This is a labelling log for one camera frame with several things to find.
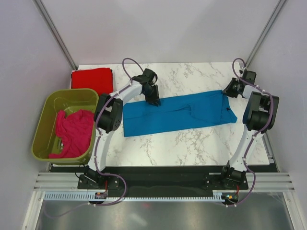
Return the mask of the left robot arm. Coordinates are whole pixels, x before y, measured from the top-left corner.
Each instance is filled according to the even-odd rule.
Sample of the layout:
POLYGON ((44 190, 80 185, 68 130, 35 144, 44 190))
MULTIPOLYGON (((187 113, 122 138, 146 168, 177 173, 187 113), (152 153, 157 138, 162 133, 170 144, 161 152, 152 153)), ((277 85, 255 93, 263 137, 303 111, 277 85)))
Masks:
POLYGON ((160 106, 157 80, 157 74, 153 70, 145 69, 141 75, 132 77, 120 90, 100 95, 94 113, 95 144, 84 169, 84 176, 94 188, 101 188, 105 184, 106 177, 102 171, 106 167, 106 156, 112 136, 122 121, 123 106, 140 94, 145 96, 145 101, 149 105, 160 106))

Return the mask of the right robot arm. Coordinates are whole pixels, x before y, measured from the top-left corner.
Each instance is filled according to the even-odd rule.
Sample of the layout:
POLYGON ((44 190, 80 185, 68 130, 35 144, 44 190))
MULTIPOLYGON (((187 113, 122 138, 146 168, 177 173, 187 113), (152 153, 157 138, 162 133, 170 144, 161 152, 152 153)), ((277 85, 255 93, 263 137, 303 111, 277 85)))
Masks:
POLYGON ((258 85, 236 78, 232 78, 223 94, 232 98, 242 95, 248 99, 242 118, 244 130, 241 140, 234 155, 223 167, 219 180, 222 187, 229 189, 244 182, 249 171, 249 158, 258 141, 275 123, 280 98, 265 92, 258 85))

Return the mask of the blue t shirt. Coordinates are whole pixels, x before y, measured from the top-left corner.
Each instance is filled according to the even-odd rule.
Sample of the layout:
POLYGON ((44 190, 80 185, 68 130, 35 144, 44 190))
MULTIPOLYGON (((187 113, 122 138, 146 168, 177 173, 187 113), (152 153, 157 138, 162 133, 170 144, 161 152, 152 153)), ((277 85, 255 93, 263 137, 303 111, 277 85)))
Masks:
POLYGON ((160 106, 145 101, 123 107, 125 137, 236 123, 228 97, 221 90, 161 99, 160 106))

